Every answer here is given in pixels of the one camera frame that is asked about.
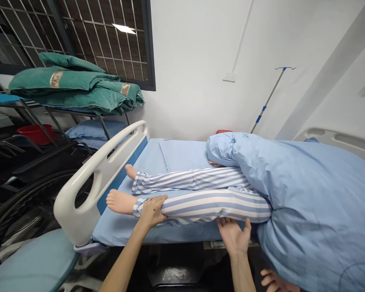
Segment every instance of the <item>folded green blanket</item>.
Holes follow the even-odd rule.
[[[39,59],[45,64],[60,66],[74,71],[92,71],[105,73],[105,71],[99,66],[73,56],[43,52],[39,53]]]
[[[144,103],[137,84],[116,81],[101,81],[90,92],[77,90],[52,92],[32,99],[45,105],[92,109],[98,115],[105,113],[122,115]]]
[[[103,80],[119,81],[120,78],[100,72],[72,71],[58,66],[32,68],[16,74],[9,84],[9,90],[11,94],[32,98],[52,91],[90,91]]]
[[[21,71],[9,84],[11,94],[44,105],[92,109],[99,115],[122,115],[144,103],[138,85],[120,82],[118,76],[102,73],[102,69],[92,63],[54,53],[40,54],[40,58],[48,64],[65,67]]]

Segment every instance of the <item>window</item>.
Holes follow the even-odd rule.
[[[155,90],[150,0],[0,0],[0,74],[45,66],[40,52],[76,56]]]

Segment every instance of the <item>wrist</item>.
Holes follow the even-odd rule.
[[[143,220],[139,219],[134,227],[134,230],[140,233],[144,233],[146,235],[150,230],[150,226]]]
[[[246,260],[247,259],[247,251],[235,251],[233,253],[229,253],[230,261],[236,262],[239,260]]]

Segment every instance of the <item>striped pajama pants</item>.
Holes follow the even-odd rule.
[[[222,167],[167,174],[149,175],[138,172],[132,192],[134,195],[179,189],[194,192],[167,198],[161,212],[168,216],[163,224],[175,226],[210,222],[217,217],[229,217],[251,223],[268,221],[272,208],[256,193],[239,168]],[[139,217],[146,199],[138,199],[133,214]]]

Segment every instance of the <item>gold trim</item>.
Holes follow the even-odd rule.
[[[130,83],[124,83],[122,85],[122,90],[120,91],[120,93],[123,94],[125,97],[129,94],[130,85]]]
[[[53,73],[52,77],[50,78],[50,87],[51,88],[60,87],[60,79],[63,74],[64,74],[64,71],[62,71],[62,70]]]

